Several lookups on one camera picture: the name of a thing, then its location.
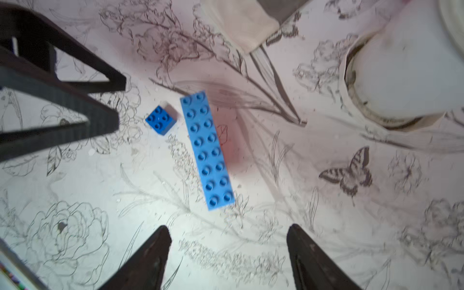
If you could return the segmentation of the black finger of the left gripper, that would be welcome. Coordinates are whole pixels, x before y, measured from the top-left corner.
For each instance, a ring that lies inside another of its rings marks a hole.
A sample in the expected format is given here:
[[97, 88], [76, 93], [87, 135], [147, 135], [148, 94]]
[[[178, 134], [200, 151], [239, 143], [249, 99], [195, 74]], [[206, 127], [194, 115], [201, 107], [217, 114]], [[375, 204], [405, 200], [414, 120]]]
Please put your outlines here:
[[119, 113], [1, 49], [1, 161], [118, 130]]
[[126, 76], [52, 20], [1, 2], [1, 49], [84, 93], [126, 89]]

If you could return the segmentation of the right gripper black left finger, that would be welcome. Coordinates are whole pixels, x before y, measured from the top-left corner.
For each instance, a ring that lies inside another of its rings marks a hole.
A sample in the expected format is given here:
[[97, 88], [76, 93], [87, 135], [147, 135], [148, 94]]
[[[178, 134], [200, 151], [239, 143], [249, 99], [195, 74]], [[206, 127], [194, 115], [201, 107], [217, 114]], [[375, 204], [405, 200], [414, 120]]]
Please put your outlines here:
[[100, 288], [102, 290], [159, 290], [172, 239], [160, 226], [133, 256]]

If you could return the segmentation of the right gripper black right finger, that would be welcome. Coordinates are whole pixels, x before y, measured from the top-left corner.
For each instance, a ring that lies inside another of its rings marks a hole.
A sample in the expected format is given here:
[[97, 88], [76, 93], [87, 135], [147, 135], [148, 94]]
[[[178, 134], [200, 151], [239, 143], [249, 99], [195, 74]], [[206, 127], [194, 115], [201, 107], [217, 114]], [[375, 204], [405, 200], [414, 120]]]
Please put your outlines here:
[[286, 241], [298, 290], [361, 290], [298, 224]]

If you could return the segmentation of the blue long lego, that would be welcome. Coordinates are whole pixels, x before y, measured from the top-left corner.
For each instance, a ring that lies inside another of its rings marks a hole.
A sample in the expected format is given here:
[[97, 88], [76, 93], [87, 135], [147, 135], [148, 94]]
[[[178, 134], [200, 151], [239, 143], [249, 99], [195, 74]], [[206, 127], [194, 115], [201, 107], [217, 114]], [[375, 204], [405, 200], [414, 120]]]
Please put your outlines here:
[[208, 209], [235, 203], [219, 136], [204, 91], [180, 100]]

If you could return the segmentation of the small blue lego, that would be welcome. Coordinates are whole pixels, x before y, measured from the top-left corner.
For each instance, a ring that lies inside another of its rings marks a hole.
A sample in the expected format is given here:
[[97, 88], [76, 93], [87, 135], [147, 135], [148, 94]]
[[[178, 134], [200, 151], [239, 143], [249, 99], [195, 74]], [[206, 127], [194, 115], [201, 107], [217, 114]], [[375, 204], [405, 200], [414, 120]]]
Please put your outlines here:
[[165, 136], [174, 126], [176, 120], [161, 106], [157, 106], [145, 122], [159, 135]]

